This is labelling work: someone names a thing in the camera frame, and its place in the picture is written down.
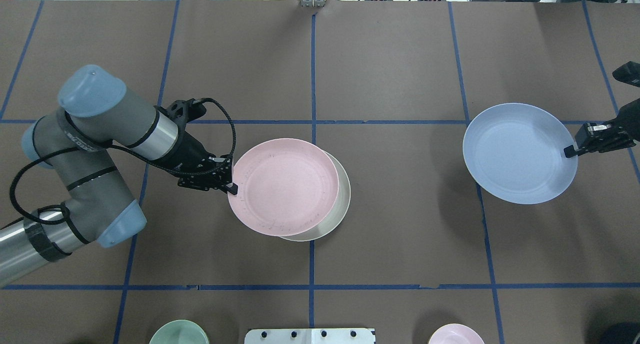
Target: pink plate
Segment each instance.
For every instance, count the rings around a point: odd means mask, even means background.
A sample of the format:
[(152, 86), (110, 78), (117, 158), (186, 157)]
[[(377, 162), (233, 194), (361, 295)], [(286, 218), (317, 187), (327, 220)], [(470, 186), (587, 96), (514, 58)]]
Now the pink plate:
[(296, 235), (318, 225), (338, 198), (338, 171), (320, 148), (299, 139), (258, 144), (233, 167), (235, 215), (256, 232)]

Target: gray tabletop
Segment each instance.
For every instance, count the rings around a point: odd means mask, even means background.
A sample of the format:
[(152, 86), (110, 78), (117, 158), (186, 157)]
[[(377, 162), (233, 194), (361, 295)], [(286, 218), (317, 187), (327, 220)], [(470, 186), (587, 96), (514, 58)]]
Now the gray tabletop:
[[(567, 191), (515, 205), (480, 189), (462, 137), (482, 110), (541, 107), (575, 133), (640, 97), (611, 76), (640, 62), (640, 5), (299, 1), (0, 2), (0, 224), (28, 160), (22, 133), (93, 63), (149, 103), (213, 97), (240, 157), (269, 139), (317, 144), (345, 167), (342, 224), (310, 243), (252, 232), (221, 192), (112, 153), (146, 228), (90, 244), (0, 290), (0, 342), (144, 343), (190, 319), (212, 343), (256, 328), (375, 328), (425, 344), (457, 322), (485, 343), (596, 343), (640, 318), (640, 151), (580, 158)], [(212, 108), (187, 127), (226, 153)], [(67, 198), (36, 168), (27, 208)]]

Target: light blue cap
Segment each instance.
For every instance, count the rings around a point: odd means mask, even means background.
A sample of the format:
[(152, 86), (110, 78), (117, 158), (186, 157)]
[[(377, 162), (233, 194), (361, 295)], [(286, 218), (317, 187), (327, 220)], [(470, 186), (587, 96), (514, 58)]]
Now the light blue cap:
[(98, 243), (104, 248), (115, 246), (125, 239), (133, 237), (147, 225), (147, 219), (138, 201), (134, 199), (130, 205), (118, 214), (107, 229), (98, 237)]
[[(34, 146), (34, 130), (36, 129), (36, 124), (38, 124), (40, 120), (38, 119), (38, 121), (36, 121), (34, 124), (32, 124), (27, 130), (24, 131), (24, 134), (22, 135), (22, 139), (20, 140), (20, 144), (22, 145), (22, 151), (24, 152), (25, 155), (27, 155), (27, 158), (29, 158), (30, 160), (39, 160), (40, 156), (38, 155), (38, 152), (36, 151), (36, 147)], [(49, 164), (47, 164), (46, 162), (40, 162), (38, 163), (38, 165), (40, 167), (46, 168), (46, 169), (52, 169), (53, 167), (50, 166)]]
[(114, 108), (127, 92), (119, 78), (95, 64), (78, 69), (57, 93), (57, 102), (75, 117), (92, 117)]

